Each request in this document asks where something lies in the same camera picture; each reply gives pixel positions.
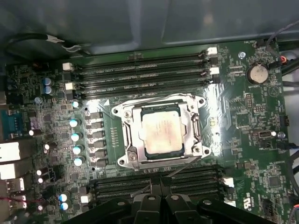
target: green circuit board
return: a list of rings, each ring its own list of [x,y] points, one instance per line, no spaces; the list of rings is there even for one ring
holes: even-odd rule
[[[147,76],[145,78],[151,79],[147,82],[139,77],[139,82],[133,86],[130,82],[135,81],[137,75],[124,78],[111,74],[103,78],[101,85],[91,88],[95,79],[101,82],[101,64],[106,66],[105,72],[108,73],[107,63],[115,66],[112,63],[135,62],[134,66],[142,66],[141,59],[179,58],[198,54],[208,48],[217,48],[217,53],[213,56],[214,63],[209,66],[219,68],[220,83],[213,84],[210,77],[198,78],[189,74],[185,77],[183,73],[173,79],[171,74],[161,75],[161,78],[153,76],[153,79]],[[246,56],[240,58],[239,52],[244,52]],[[35,213],[34,221],[61,223],[82,213],[78,189],[94,180],[138,177],[141,174],[180,168],[182,165],[169,165],[135,171],[119,166],[117,160],[125,154],[125,143],[121,118],[114,116],[112,110],[132,99],[190,93],[206,99],[206,104],[199,109],[199,124],[203,145],[212,150],[210,156],[198,161],[193,167],[217,164],[223,169],[229,168],[230,172],[224,176],[233,177],[234,187],[230,193],[223,194],[225,200],[234,202],[237,208],[273,222],[286,223],[291,209],[288,195],[292,193],[292,186],[284,167],[289,152],[278,147],[288,143],[281,71],[280,68],[269,70],[269,77],[263,84],[252,84],[247,78],[248,69],[255,63],[267,65],[272,62],[274,58],[265,47],[257,48],[256,40],[252,40],[73,58],[47,64],[7,66],[7,76],[14,83],[12,86],[16,87],[15,92],[21,94],[11,99],[22,99],[21,105],[9,106],[9,110],[17,111],[22,118],[22,126],[19,127],[21,130],[15,130],[14,133],[26,135],[33,127],[43,131],[43,135],[35,137],[38,149],[34,156],[34,166],[38,169],[62,165],[64,177],[55,182],[56,193],[71,193],[68,210],[62,211],[57,201]],[[63,63],[72,63],[82,69],[78,72],[78,78],[83,77],[83,81],[76,88],[81,89],[81,95],[77,94],[78,91],[75,94],[72,91],[73,99],[68,98],[70,91],[66,90],[65,84],[75,85],[76,81],[70,79],[73,71],[63,71]],[[193,72],[198,72],[197,68],[192,69]],[[45,94],[43,90],[45,77],[54,80],[52,89],[55,92],[51,95]],[[41,99],[41,103],[36,103],[36,97]],[[74,100],[80,103],[79,108],[72,106]],[[34,119],[28,115],[31,111],[36,111]],[[79,119],[81,124],[70,128],[69,121],[74,118]],[[271,135],[259,138],[261,131],[270,131]],[[8,136],[11,131],[3,127],[2,132],[3,136]],[[94,147],[94,132],[103,133],[103,150]],[[83,134],[83,138],[76,142],[85,146],[82,155],[86,157],[86,161],[80,167],[74,166],[73,162],[77,156],[71,150],[74,146],[72,133]],[[285,134],[285,137],[279,138],[278,134]],[[45,154],[43,143],[49,141],[55,141],[57,148]],[[36,195],[50,184],[52,183],[36,184]]]

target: screw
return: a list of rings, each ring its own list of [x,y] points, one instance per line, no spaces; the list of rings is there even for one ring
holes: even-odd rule
[[[285,138],[285,133],[284,132],[278,132],[277,137],[279,139],[284,139]]]
[[[211,205],[212,204],[212,202],[209,201],[209,200],[204,200],[203,203],[206,204],[206,205]]]
[[[130,161],[135,161],[135,160],[137,160],[137,155],[136,155],[136,153],[130,153],[128,158]]]
[[[199,148],[198,148],[198,147],[195,147],[195,148],[194,148],[194,151],[197,152],[197,153],[199,153]]]
[[[125,118],[130,118],[132,116],[132,113],[131,113],[131,111],[125,111],[124,114],[123,114],[123,116]]]
[[[178,196],[177,195],[173,195],[170,197],[172,200],[178,200]]]
[[[240,59],[244,59],[246,57],[246,53],[243,52],[243,51],[240,51],[238,56],[239,56]]]

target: wire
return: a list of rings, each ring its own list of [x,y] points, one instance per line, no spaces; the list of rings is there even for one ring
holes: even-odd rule
[[[22,61],[28,61],[26,58],[23,58],[19,55],[9,52],[9,49],[18,42],[26,41],[26,40],[43,40],[51,43],[61,45],[67,52],[74,53],[78,52],[82,56],[90,55],[89,52],[82,50],[80,45],[74,44],[70,41],[65,41],[58,39],[55,36],[47,35],[47,34],[37,34],[37,33],[25,33],[25,34],[16,34],[11,36],[6,43],[4,44],[4,53],[8,56],[12,56]]]
[[[0,197],[0,200],[2,200],[2,201],[24,202],[24,203],[38,203],[38,202],[43,201],[43,200],[28,201],[28,200],[22,200],[22,199],[17,199],[17,198],[12,198],[12,197]]]
[[[181,169],[178,169],[170,174],[167,175],[167,177],[172,177],[175,174],[181,172],[183,169],[188,168],[189,166],[191,166],[193,163],[195,163],[196,161],[200,160],[201,156],[196,157],[194,160],[192,160],[191,162],[189,162],[188,164],[186,164],[184,167],[182,167]],[[145,192],[147,189],[150,188],[150,184],[147,185],[146,187],[142,188],[141,190],[135,191],[134,193],[132,193],[130,196],[131,197],[135,197],[136,195],[142,194],[143,192]]]
[[[286,87],[299,87],[299,82],[282,81],[282,85]]]
[[[296,204],[296,205],[293,206],[293,209],[290,213],[290,217],[288,219],[287,224],[292,224],[292,220],[295,217],[295,214],[296,214],[296,211],[297,211],[298,208],[299,208],[299,204]]]
[[[298,23],[299,23],[299,20],[297,20],[297,21],[295,21],[295,22],[292,22],[292,23],[290,23],[289,25],[287,25],[287,26],[285,26],[285,27],[279,29],[278,31],[276,31],[275,33],[273,33],[273,34],[269,37],[269,39],[267,40],[267,42],[266,42],[266,49],[267,49],[267,51],[269,51],[273,56],[277,57],[280,61],[281,61],[280,54],[277,53],[277,52],[270,46],[270,43],[271,43],[271,41],[274,40],[274,38],[277,37],[278,34],[280,34],[281,32],[284,32],[284,31],[286,31],[287,29],[289,29],[289,28],[291,28],[291,27],[297,25]]]

